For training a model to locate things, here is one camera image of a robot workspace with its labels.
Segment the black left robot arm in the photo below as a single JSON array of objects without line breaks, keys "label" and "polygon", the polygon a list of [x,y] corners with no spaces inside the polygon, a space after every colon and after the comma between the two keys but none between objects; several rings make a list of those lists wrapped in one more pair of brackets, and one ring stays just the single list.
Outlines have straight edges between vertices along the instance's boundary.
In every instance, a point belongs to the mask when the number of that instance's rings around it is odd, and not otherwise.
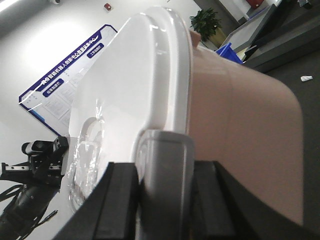
[{"label": "black left robot arm", "polygon": [[[1,163],[0,178],[14,186],[1,195],[10,199],[0,215],[0,237],[23,240],[54,215],[46,210],[61,189],[68,139],[26,142],[21,150],[27,161],[15,165]],[[108,164],[102,178],[55,235],[57,240],[133,240],[136,234],[138,174],[133,163]]]}]

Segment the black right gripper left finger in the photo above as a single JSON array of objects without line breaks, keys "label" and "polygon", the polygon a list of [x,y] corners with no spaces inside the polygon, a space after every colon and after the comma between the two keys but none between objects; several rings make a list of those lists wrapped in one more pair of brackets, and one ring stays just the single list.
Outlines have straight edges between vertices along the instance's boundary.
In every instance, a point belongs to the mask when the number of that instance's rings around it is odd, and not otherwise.
[{"label": "black right gripper left finger", "polygon": [[135,164],[111,162],[88,199],[54,239],[133,240],[138,200]]}]

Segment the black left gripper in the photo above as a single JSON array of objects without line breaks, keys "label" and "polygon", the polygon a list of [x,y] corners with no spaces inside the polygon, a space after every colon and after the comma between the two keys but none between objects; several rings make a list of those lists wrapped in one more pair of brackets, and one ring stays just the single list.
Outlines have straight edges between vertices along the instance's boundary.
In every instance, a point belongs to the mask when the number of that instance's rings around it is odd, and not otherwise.
[{"label": "black left gripper", "polygon": [[60,185],[68,139],[58,136],[54,141],[26,142],[21,151],[27,161],[16,165],[1,163],[0,179],[26,185]]}]

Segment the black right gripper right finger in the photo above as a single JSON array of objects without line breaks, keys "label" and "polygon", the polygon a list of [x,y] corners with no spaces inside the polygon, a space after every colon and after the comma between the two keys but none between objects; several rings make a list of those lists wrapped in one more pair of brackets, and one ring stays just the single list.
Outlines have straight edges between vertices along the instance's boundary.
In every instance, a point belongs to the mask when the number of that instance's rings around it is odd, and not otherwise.
[{"label": "black right gripper right finger", "polygon": [[267,206],[215,161],[194,165],[195,240],[307,240],[302,226]]}]

